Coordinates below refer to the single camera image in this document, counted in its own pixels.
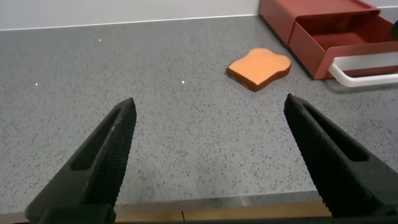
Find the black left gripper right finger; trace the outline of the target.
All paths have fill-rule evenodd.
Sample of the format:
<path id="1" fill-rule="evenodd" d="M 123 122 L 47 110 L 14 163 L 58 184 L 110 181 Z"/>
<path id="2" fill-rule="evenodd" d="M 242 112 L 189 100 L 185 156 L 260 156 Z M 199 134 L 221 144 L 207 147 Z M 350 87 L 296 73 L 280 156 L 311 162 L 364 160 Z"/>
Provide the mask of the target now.
<path id="1" fill-rule="evenodd" d="M 332 215 L 397 214 L 396 171 L 304 99 L 288 94 L 284 114 Z"/>

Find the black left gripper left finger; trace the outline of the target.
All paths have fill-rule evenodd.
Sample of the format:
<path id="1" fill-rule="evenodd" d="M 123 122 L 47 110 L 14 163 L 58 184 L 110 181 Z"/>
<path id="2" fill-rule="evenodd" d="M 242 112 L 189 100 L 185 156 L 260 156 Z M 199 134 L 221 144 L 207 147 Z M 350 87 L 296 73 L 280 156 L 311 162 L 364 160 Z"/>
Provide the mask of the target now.
<path id="1" fill-rule="evenodd" d="M 25 210 L 30 223 L 114 223 L 136 125 L 132 98 L 118 103 Z"/>

